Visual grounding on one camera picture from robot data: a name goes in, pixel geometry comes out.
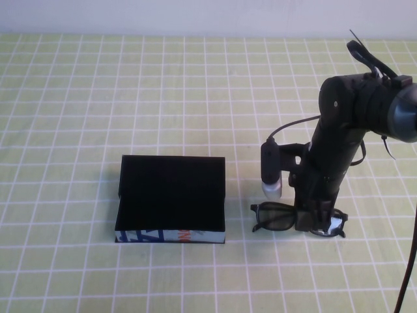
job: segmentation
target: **black glasses frame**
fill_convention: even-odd
[[[265,206],[266,205],[279,205],[279,207],[269,207],[268,210],[271,211],[280,211],[280,212],[284,212],[284,214],[279,215],[275,218],[272,218],[270,220],[266,220],[264,222],[260,222],[259,221],[259,212],[260,209],[264,209],[265,210]],[[256,214],[256,225],[252,228],[252,232],[255,232],[261,228],[265,229],[265,230],[270,230],[270,231],[285,231],[285,230],[289,230],[290,228],[292,228],[296,222],[296,218],[297,218],[297,211],[295,209],[295,207],[293,205],[288,205],[288,204],[284,204],[284,203],[276,203],[276,202],[271,202],[271,201],[266,201],[260,204],[253,204],[250,206],[251,211],[253,211]],[[281,218],[289,218],[290,216],[293,217],[293,221],[288,224],[286,223],[286,225],[288,224],[287,227],[285,228],[269,228],[267,225],[270,224],[271,222],[275,222]],[[348,215],[343,213],[342,211],[340,211],[339,209],[334,209],[334,216],[335,218],[340,218],[341,219],[341,224],[339,227],[333,229],[330,233],[325,233],[323,231],[319,231],[319,230],[310,230],[309,232],[319,236],[319,237],[336,237],[336,236],[342,236],[343,238],[346,237],[345,232],[343,231],[343,227],[345,226],[345,222],[348,220]]]
[[[271,210],[271,211],[285,211],[286,214],[277,216],[276,218],[273,218],[272,220],[267,220],[265,222],[260,222],[259,221],[259,211],[260,211],[259,209],[262,208],[265,205],[271,205],[271,204],[272,205],[277,205],[276,202],[269,202],[268,201],[268,202],[263,202],[263,203],[260,203],[260,204],[253,204],[253,205],[250,206],[251,211],[255,212],[255,214],[256,214],[256,221],[257,221],[257,224],[252,228],[252,232],[255,232],[255,231],[257,231],[261,228],[263,228],[265,230],[270,230],[270,231],[285,231],[285,230],[289,230],[290,228],[292,228],[294,226],[295,221],[296,221],[296,210],[292,205],[288,205],[288,204],[284,204],[284,203],[279,203],[280,208],[271,207],[269,210]],[[282,228],[282,229],[277,229],[277,228],[269,228],[269,227],[266,226],[267,224],[269,224],[271,222],[275,222],[275,221],[277,221],[281,218],[288,218],[291,215],[293,215],[294,220],[289,225],[289,227]]]

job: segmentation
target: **box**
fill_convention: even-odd
[[[224,243],[225,159],[123,155],[118,243]]]

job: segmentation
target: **white wall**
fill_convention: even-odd
[[[0,0],[0,32],[417,39],[417,0]]]

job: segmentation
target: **printed label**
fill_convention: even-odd
[[[124,243],[163,243],[166,241],[222,243],[225,240],[225,233],[195,230],[137,230],[116,231],[116,237],[118,241]]]

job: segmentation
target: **glasses lens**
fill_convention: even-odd
[[[258,223],[268,230],[288,230],[295,223],[295,210],[282,203],[263,203],[258,209]]]

